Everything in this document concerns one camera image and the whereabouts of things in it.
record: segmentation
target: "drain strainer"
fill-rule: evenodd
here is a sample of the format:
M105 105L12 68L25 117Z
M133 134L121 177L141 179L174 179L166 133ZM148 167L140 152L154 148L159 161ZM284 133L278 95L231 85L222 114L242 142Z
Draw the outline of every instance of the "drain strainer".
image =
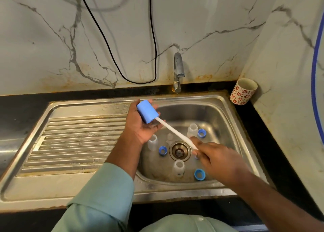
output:
M171 144L169 152L175 161L187 161L191 155L191 148L184 141L176 141Z

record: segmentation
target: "blue hose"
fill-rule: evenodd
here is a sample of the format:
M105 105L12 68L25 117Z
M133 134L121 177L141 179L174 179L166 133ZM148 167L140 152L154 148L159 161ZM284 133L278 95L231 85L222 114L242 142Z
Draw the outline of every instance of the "blue hose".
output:
M313 105L313 112L316 121L316 125L318 128L319 135L321 136L322 143L324 144L324 132L321 124L321 120L318 115L318 108L316 104L316 88L315 88L315 79L316 79L316 65L317 65L317 57L318 57L318 49L321 44L322 34L324 28L324 12L319 24L318 34L316 38L316 43L314 47L314 55L313 55L313 63L312 63L312 73L311 73L311 80L310 80L310 91L312 95L312 105Z

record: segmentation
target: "red floral pattern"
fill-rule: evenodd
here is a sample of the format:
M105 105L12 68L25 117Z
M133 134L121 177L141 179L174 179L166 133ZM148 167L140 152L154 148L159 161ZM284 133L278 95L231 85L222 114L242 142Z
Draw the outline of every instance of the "red floral pattern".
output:
M237 105L245 105L251 96L254 94L255 90L249 91L236 85L232 91L229 99Z

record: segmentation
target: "ribbed drainboard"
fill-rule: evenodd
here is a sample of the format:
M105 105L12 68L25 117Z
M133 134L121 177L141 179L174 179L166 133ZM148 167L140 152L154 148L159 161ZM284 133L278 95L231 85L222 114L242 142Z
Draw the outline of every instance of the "ribbed drainboard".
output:
M126 114L50 119L19 176L92 172L113 149Z

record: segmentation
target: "black cable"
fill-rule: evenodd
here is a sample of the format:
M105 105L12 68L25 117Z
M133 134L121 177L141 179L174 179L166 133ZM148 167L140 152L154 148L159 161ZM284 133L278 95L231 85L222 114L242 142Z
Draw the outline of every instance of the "black cable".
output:
M154 72L155 72L155 75L154 75L154 79L153 79L152 81L148 81L148 82L134 82L134 81L131 81L131 80L126 79L126 78L124 77L124 75L123 75L122 72L120 71L120 69L119 69L119 67L118 67L118 65L117 65L117 63L116 63L116 61L115 61L114 56L113 56L112 53L111 53L111 50L110 50L110 47L109 47L109 45L108 45L107 39L106 39L105 35L103 34L103 32L102 32L102 30L101 30L101 28L100 28L98 22L96 21L95 17L93 16L93 14L92 14L92 12L91 12L89 6L87 5L86 0L83 0L83 2L84 2L84 5L86 6L87 10L89 11L89 13L90 13L90 15L91 15L93 21L94 21L95 24L97 25L97 27L98 27L98 29L99 29L101 35L103 36L103 39L105 40L106 45L107 45L108 50L109 50L109 53L110 53L110 55L111 55L111 58L112 58L112 60L114 61L114 64L115 64L115 66L117 67L117 69L118 69L120 75L121 75L125 80L127 80L128 82L131 82L131 83L133 83L133 84L143 85L143 84L148 84L148 83L152 83L152 82L154 82L154 81L156 80L156 77L157 77L157 74L156 74L156 58L157 58L157 53L156 53L156 41L155 41L155 36L154 36L154 31L153 31L153 21L152 21L152 0L150 0L150 21L151 21L151 30L152 30L152 36L153 36L154 48L155 48L155 59L154 59L154 60L155 60L155 63L154 63Z

